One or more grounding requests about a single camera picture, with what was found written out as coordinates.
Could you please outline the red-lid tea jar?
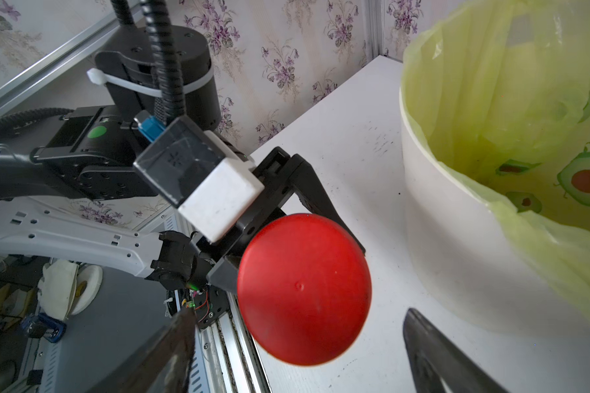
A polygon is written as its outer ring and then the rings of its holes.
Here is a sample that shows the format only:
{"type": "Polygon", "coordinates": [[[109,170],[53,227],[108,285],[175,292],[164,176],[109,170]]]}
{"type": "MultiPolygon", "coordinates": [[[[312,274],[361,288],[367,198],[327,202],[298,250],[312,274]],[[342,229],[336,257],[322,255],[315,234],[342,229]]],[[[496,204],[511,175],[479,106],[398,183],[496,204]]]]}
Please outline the red-lid tea jar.
{"type": "Polygon", "coordinates": [[[372,282],[356,240],[319,215],[287,215],[265,226],[239,265],[239,310],[267,353],[298,366],[322,365],[357,340],[372,282]]]}

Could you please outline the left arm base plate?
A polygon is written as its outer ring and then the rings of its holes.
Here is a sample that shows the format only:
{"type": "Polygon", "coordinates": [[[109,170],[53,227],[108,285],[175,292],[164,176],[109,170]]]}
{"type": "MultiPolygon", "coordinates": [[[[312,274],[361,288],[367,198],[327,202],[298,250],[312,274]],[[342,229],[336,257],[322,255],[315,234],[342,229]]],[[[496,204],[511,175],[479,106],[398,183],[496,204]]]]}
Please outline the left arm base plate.
{"type": "Polygon", "coordinates": [[[183,289],[167,291],[164,301],[166,316],[172,317],[178,311],[190,309],[194,312],[197,327],[205,330],[221,316],[229,314],[230,303],[227,294],[221,289],[207,286],[203,290],[183,289]]]}

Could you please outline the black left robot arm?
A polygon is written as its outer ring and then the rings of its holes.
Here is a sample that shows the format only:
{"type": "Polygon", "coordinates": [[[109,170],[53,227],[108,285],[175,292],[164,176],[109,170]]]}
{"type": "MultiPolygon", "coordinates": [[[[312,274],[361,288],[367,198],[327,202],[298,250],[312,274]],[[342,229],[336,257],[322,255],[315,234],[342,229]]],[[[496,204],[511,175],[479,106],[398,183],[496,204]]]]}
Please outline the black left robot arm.
{"type": "Polygon", "coordinates": [[[321,262],[365,248],[340,218],[312,166],[273,149],[253,162],[218,133],[221,109],[207,39],[175,26],[164,1],[143,1],[145,25],[115,1],[119,29],[91,76],[110,106],[39,108],[0,118],[0,255],[35,255],[111,267],[175,291],[212,284],[222,261],[238,262],[297,196],[339,233],[288,241],[321,262]],[[123,232],[76,224],[28,197],[93,202],[162,197],[193,233],[123,232]]]}

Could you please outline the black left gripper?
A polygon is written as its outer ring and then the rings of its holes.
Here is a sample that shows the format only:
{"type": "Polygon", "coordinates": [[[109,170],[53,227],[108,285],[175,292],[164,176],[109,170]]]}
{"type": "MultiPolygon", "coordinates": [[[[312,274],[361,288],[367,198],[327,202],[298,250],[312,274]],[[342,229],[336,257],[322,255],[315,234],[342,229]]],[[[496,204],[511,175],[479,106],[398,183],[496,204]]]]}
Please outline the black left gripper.
{"type": "Polygon", "coordinates": [[[260,195],[220,240],[211,242],[202,236],[194,243],[197,251],[194,262],[198,270],[211,269],[206,275],[211,286],[232,294],[237,293],[241,263],[239,256],[260,230],[284,215],[281,208],[293,195],[312,214],[338,224],[365,255],[365,247],[336,211],[315,170],[300,155],[290,156],[282,148],[276,147],[252,174],[264,186],[260,195]]]}

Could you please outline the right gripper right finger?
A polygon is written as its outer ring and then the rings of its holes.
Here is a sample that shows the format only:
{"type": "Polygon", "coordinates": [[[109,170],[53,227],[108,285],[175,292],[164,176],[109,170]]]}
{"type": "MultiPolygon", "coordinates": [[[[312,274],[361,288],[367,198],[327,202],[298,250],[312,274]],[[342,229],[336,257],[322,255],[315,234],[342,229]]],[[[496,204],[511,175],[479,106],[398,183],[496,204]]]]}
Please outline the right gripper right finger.
{"type": "Polygon", "coordinates": [[[403,338],[416,391],[505,391],[415,308],[406,313],[403,338]]]}

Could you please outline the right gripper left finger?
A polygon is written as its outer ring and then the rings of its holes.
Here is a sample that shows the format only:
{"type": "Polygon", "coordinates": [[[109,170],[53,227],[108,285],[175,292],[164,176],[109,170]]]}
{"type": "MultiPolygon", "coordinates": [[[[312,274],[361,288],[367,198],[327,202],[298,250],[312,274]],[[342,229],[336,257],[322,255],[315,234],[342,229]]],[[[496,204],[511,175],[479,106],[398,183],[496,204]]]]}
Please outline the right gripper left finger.
{"type": "Polygon", "coordinates": [[[176,313],[91,392],[147,392],[163,377],[162,391],[186,392],[195,355],[196,317],[190,309],[176,313]]]}

